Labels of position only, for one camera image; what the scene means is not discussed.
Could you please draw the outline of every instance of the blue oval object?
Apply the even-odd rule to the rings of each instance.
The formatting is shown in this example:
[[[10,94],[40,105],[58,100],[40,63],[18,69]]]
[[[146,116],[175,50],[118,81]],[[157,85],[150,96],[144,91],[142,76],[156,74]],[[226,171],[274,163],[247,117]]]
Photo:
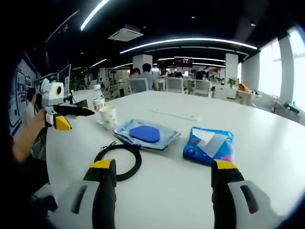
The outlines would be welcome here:
[[[148,143],[156,143],[160,141],[160,131],[149,125],[135,127],[129,131],[130,137],[139,139]]]

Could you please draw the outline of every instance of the white cup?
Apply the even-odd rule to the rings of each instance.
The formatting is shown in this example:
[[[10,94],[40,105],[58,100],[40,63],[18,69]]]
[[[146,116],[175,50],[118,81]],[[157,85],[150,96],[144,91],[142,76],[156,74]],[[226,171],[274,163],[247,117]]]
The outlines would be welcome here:
[[[116,116],[116,108],[113,106],[104,106],[100,109],[102,125],[106,130],[114,129],[118,125],[118,117]]]

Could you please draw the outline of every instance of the black ceiling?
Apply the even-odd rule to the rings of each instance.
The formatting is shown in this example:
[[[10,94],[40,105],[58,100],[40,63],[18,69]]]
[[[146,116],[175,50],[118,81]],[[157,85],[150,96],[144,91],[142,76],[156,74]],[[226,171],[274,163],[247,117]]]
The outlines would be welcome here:
[[[134,55],[143,53],[152,55],[154,61],[174,56],[224,60],[225,53],[238,51],[246,53],[237,53],[241,62],[247,54],[252,56],[258,50],[218,42],[175,42],[119,53],[154,41],[189,37],[226,39],[261,48],[273,38],[283,36],[293,25],[289,14],[275,0],[109,0],[81,31],[81,24],[100,2],[50,1],[44,11],[37,14],[30,34],[32,42],[26,51],[41,74],[55,72],[67,63],[73,68],[82,67],[82,71],[103,59],[107,60],[95,68],[115,67],[132,62]],[[125,24],[140,28],[144,36],[129,42],[108,40]]]

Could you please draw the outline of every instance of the potted plant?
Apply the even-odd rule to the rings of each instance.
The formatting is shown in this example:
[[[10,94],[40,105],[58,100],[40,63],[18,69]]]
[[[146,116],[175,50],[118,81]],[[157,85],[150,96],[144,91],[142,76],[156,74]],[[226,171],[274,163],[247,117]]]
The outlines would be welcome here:
[[[234,85],[237,85],[238,80],[235,78],[229,78],[228,79],[228,84],[230,85],[231,88],[233,88]]]

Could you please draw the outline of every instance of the plastic bottle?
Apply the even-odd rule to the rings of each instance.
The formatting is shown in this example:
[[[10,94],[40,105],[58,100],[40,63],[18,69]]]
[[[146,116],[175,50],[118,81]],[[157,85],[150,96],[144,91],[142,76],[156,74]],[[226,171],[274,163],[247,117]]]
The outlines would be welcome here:
[[[106,105],[105,104],[105,96],[101,92],[101,85],[100,84],[95,85],[93,87],[93,89],[94,89],[94,92],[93,92],[93,107],[94,107],[94,110],[95,110],[95,116],[96,116],[97,122],[102,123],[101,122],[100,109]]]

